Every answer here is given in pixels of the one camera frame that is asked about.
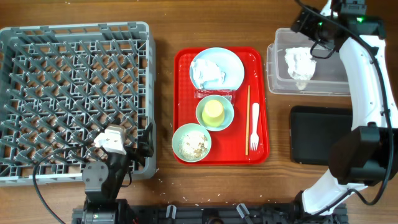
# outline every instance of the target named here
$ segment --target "cable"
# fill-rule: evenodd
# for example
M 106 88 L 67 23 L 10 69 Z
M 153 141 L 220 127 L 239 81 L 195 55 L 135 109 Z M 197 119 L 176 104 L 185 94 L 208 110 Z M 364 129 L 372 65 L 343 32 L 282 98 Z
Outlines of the cable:
M 320 210 L 319 212 L 313 214 L 313 215 L 309 215 L 307 217 L 303 217 L 300 223 L 303 223 L 309 219 L 311 219 L 312 217 L 317 217 L 320 214 L 329 211 L 330 209 L 332 209 L 334 206 L 338 205 L 342 200 L 344 200 L 344 198 L 346 198 L 348 195 L 350 195 L 352 193 L 352 189 L 348 189 L 340 198 L 338 198 L 335 202 L 333 202 L 331 205 L 326 206 L 324 209 Z
M 64 221 L 62 221 L 62 219 L 60 217 L 58 217 L 57 214 L 55 214 L 53 212 L 53 210 L 51 210 L 51 208 L 49 207 L 49 205 L 47 205 L 47 203 L 45 202 L 42 194 L 39 191 L 39 187 L 37 186 L 37 182 L 36 182 L 36 173 L 37 173 L 37 169 L 39 168 L 40 163 L 42 163 L 44 160 L 46 160 L 48 157 L 53 156 L 55 154 L 61 153 L 61 152 L 66 152 L 66 151 L 71 151 L 71 150 L 77 150 L 77 149 L 81 149 L 83 147 L 89 146 L 92 142 L 88 142 L 84 145 L 81 146 L 74 146 L 74 147 L 68 147 L 65 149 L 56 149 L 53 151 L 53 153 L 50 153 L 48 155 L 46 155 L 45 157 L 41 158 L 41 160 L 39 160 L 35 166 L 33 167 L 33 174 L 32 174 L 32 180 L 33 180 L 33 186 L 35 187 L 37 196 L 39 196 L 39 199 L 42 201 L 44 207 L 47 209 L 47 211 L 49 211 L 49 213 L 61 224 L 65 224 Z
M 342 29 L 343 31 L 347 32 L 354 40 L 356 40 L 360 45 L 362 45 L 366 51 L 368 51 L 373 64 L 376 68 L 377 71 L 377 75 L 379 77 L 379 81 L 380 81 L 380 87 L 381 87 L 381 95 L 382 95 L 382 102 L 383 102 L 383 108 L 384 108 L 384 116 L 386 117 L 386 123 L 387 123 L 387 130 L 388 130 L 388 136 L 389 136 L 389 160 L 388 160 L 388 164 L 387 164 L 387 169 L 386 169 L 386 173 L 384 175 L 384 180 L 382 181 L 382 184 L 380 186 L 379 192 L 376 194 L 375 198 L 371 201 L 368 202 L 363 195 L 358 192 L 355 189 L 350 189 L 352 192 L 354 192 L 355 194 L 358 195 L 358 197 L 362 200 L 362 202 L 366 205 L 375 205 L 381 198 L 381 196 L 383 195 L 386 187 L 387 187 L 387 183 L 390 177 L 390 173 L 391 173 L 391 169 L 392 169 L 392 162 L 394 159 L 394 140 L 393 140 L 393 134 L 392 134 L 392 126 L 391 126 L 391 119 L 390 119 L 390 110 L 388 108 L 388 102 L 387 102 L 387 93 L 386 93 L 386 86 L 384 85 L 384 79 L 382 76 L 382 72 L 379 66 L 379 62 L 377 61 L 376 57 L 374 56 L 372 50 L 371 50 L 371 46 L 366 43 L 362 38 L 360 38 L 360 36 L 358 36 L 357 34 L 355 34 L 354 32 L 352 32 L 351 30 L 349 30 L 348 28 L 346 28 L 345 26 L 339 24 L 338 22 L 335 22 L 317 12 L 315 12 L 314 10 L 308 8 L 306 5 L 304 5 L 300 0 L 295 0 L 295 2 L 301 6 L 303 9 L 305 9 L 306 11 L 310 12 L 313 15 L 316 15 L 317 17 L 319 17 L 320 19 L 330 22 L 336 26 L 338 26 L 340 29 Z
M 131 183 L 132 183 L 132 178 L 131 178 L 131 171 L 130 171 L 130 168 L 128 168 L 128 174 L 129 174 L 129 177 L 130 177 L 130 183 L 128 184 L 128 185 L 121 185 L 120 187 L 128 187 L 128 186 L 130 186 L 131 185 Z
M 335 20 L 335 11 L 336 11 L 336 8 L 337 8 L 338 6 L 340 6 L 340 4 L 341 4 L 341 2 L 338 2 L 337 4 L 335 4 L 335 5 L 331 8 L 331 10 L 330 10 L 330 19 L 331 19 L 331 20 Z
M 319 42 L 318 42 L 318 41 L 315 41 L 315 43 L 312 45 L 312 47 L 311 47 L 311 49 L 310 49 L 310 54 L 311 54 L 311 56 L 314 57 L 314 58 L 318 58 L 318 59 L 328 59 L 328 58 L 330 58 L 330 57 L 336 52 L 336 50 L 333 49 L 332 51 L 330 51 L 330 53 L 329 53 L 326 57 L 319 57 L 319 56 L 316 56 L 316 55 L 314 55 L 312 52 L 313 52 L 314 48 L 315 48 L 318 44 L 319 44 Z

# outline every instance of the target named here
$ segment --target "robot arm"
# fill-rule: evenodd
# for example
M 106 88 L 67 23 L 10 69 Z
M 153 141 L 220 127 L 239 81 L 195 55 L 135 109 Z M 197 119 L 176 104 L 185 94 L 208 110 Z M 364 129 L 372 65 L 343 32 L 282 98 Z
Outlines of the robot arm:
M 321 12 L 311 9 L 329 16 L 331 8 L 339 9 L 341 14 L 338 22 L 354 30 L 362 40 L 377 51 L 375 58 L 384 82 L 391 126 L 396 133 L 398 111 L 384 59 L 386 43 L 383 39 L 381 20 L 372 17 L 369 21 L 364 21 L 366 20 L 363 15 L 366 10 L 364 1 L 329 0 Z M 338 27 L 327 24 L 303 10 L 292 30 L 305 34 L 314 40 L 315 44 L 339 52 L 348 76 L 353 105 L 352 132 L 333 146 L 329 160 L 330 169 L 314 186 L 300 192 L 295 200 L 301 208 L 300 215 L 297 215 L 299 218 L 319 215 L 318 213 L 325 208 L 328 210 L 320 215 L 330 215 L 339 203 L 352 194 L 347 194 L 348 189 L 360 191 L 384 180 L 388 164 L 387 139 L 391 137 L 387 134 L 388 127 L 382 103 L 383 86 L 369 52 L 357 40 L 338 30 Z M 390 179 L 397 172 L 396 161 L 397 156 L 394 158 Z
M 94 139 L 96 147 L 101 147 L 108 155 L 105 162 L 87 164 L 83 170 L 86 200 L 83 209 L 74 209 L 73 224 L 90 223 L 135 223 L 136 214 L 126 199 L 116 199 L 126 174 L 131 173 L 131 162 L 145 165 L 145 157 L 153 156 L 153 124 L 138 139 L 139 149 L 124 146 L 126 130 L 123 126 L 111 124 Z

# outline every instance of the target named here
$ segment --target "food wrapper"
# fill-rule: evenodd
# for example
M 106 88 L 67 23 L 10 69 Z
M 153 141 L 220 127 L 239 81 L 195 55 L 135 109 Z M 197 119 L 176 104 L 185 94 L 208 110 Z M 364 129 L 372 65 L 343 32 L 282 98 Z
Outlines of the food wrapper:
M 235 103 L 236 90 L 195 90 L 195 99 L 203 99 L 210 95 L 220 95 L 225 97 L 232 105 Z

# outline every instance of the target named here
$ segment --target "clear plastic container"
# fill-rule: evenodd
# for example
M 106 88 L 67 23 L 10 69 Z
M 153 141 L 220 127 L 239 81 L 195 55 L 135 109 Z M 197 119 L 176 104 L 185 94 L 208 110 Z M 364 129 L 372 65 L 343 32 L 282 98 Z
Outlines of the clear plastic container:
M 313 41 L 289 28 L 276 31 L 275 43 L 268 46 L 267 79 L 271 93 L 292 95 L 349 96 L 347 74 L 338 53 L 328 59 L 317 59 L 315 73 L 311 80 L 294 80 L 287 73 L 285 50 L 293 47 L 311 47 Z M 321 46 L 315 47 L 313 54 L 321 57 L 329 53 Z

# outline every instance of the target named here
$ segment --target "chopsticks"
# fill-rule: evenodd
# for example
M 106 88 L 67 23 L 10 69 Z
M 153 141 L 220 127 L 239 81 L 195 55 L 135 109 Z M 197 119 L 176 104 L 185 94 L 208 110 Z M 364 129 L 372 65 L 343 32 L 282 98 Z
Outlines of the chopsticks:
M 250 85 L 248 88 L 248 113 L 246 115 L 246 155 L 249 155 Z

